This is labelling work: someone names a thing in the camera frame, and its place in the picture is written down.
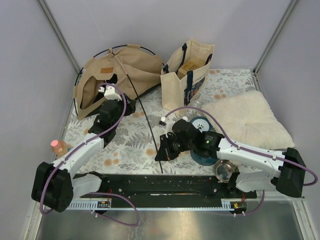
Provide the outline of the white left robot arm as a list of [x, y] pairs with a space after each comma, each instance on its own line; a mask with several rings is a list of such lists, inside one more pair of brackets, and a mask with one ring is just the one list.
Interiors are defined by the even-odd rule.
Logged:
[[102, 198], [109, 186], [95, 173], [75, 178], [91, 157], [103, 150], [115, 137], [121, 119], [136, 111], [136, 101], [108, 99], [102, 103], [92, 127], [84, 139], [52, 163], [42, 162], [36, 169], [31, 198], [56, 212], [67, 209], [73, 199], [93, 193]]

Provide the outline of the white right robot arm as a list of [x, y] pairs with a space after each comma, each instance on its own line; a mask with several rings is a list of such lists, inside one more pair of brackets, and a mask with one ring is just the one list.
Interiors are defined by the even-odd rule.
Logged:
[[245, 164], [259, 170], [251, 173], [235, 171], [227, 179], [218, 178], [228, 183], [227, 191], [233, 198], [255, 190], [277, 190], [292, 198], [302, 196], [306, 165], [296, 149], [266, 150], [241, 145], [184, 119], [167, 127], [169, 131], [160, 136], [157, 162], [174, 160], [182, 152], [193, 151], [203, 158], [216, 159], [218, 165], [230, 161], [234, 165]]

